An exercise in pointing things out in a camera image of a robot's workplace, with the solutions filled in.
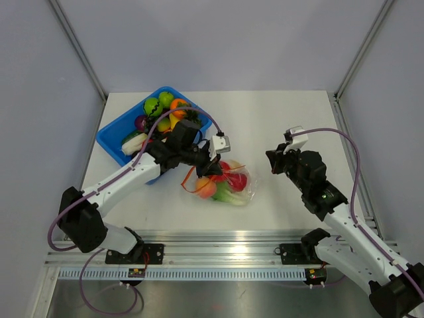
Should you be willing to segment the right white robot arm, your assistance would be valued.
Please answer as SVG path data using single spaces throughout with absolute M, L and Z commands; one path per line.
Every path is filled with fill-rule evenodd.
M 301 192 L 306 209 L 345 241 L 341 244 L 323 229 L 301 238 L 307 262 L 325 262 L 358 285 L 381 317 L 407 317 L 423 304 L 423 265 L 412 264 L 389 247 L 356 215 L 348 199 L 327 179 L 318 152 L 280 144 L 266 151 L 273 174 L 285 174 Z

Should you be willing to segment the large red tomato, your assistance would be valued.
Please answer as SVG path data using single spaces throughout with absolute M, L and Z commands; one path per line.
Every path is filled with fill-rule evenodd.
M 248 177 L 242 173 L 231 173 L 227 175 L 230 188 L 235 192 L 243 191 L 248 183 Z

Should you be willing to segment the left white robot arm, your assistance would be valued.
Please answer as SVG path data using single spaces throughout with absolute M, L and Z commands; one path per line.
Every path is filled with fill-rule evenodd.
M 165 141 L 153 140 L 120 170 L 97 185 L 78 190 L 69 187 L 62 194 L 54 222 L 82 253 L 102 248 L 117 253 L 129 264 L 147 259 L 143 239 L 129 227 L 104 223 L 104 217 L 136 188 L 185 164 L 199 177 L 221 175 L 221 154 L 230 150 L 229 139 L 219 131 L 203 146 L 195 143 L 198 129 L 187 120 L 177 123 Z

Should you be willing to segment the yellow lemon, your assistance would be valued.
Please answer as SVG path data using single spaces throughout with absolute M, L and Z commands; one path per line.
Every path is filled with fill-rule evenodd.
M 240 162 L 237 162 L 236 160 L 229 160 L 228 165 L 229 165 L 230 169 L 232 169 L 232 170 L 241 169 L 241 168 L 244 167 L 243 164 L 241 164 Z

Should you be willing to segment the peach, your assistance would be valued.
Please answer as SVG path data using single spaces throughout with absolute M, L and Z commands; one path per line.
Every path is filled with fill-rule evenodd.
M 217 191 L 217 185 L 209 178 L 199 178 L 195 183 L 195 194 L 202 199 L 209 199 Z

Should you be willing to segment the green lettuce head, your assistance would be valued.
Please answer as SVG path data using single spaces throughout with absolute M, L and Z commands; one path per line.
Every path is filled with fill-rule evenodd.
M 231 189 L 227 187 L 227 184 L 224 183 L 217 184 L 217 191 L 211 198 L 213 201 L 228 203 L 236 206 L 242 206 L 248 203 L 247 197 L 233 193 Z

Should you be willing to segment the clear zip top bag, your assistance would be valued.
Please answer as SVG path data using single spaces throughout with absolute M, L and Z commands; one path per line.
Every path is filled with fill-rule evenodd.
M 225 203 L 227 205 L 245 206 L 252 200 L 257 180 L 248 168 L 236 160 L 219 162 L 221 175 L 198 177 L 195 168 L 191 168 L 183 181 L 182 188 L 196 197 Z

